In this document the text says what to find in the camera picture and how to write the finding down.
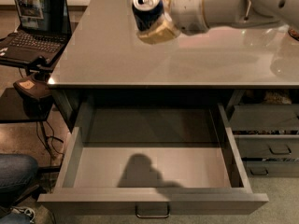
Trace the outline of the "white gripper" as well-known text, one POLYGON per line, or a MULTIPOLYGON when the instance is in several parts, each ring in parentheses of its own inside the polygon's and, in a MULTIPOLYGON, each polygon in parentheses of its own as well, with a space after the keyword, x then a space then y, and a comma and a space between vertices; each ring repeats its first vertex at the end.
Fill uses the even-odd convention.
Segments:
POLYGON ((146 31, 138 31, 137 37, 144 43, 154 45, 185 35, 204 34, 208 31, 204 15, 204 0, 162 0, 164 13, 146 31))

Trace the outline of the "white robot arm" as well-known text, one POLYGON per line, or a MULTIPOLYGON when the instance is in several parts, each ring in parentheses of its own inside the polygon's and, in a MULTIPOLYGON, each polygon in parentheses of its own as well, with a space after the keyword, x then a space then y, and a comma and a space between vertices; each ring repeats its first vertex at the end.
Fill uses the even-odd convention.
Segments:
POLYGON ((299 0, 132 0, 137 37, 158 44, 216 27, 299 29, 299 0))

